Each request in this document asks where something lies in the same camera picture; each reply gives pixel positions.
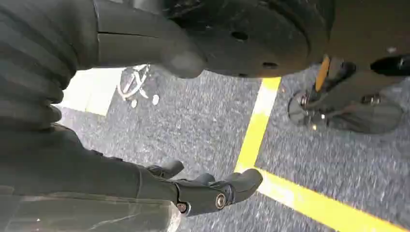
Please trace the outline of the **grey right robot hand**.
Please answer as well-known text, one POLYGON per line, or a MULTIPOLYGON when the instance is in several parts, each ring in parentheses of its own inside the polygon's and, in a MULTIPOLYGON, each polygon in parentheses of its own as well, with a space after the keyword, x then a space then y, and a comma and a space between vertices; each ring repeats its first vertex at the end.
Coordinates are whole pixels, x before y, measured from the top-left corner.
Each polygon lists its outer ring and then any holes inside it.
POLYGON ((214 213, 251 197, 248 169, 216 181, 175 176, 85 148, 56 107, 77 71, 159 64, 195 78, 205 59, 168 18, 110 0, 0 3, 0 229, 162 231, 170 209, 214 213))

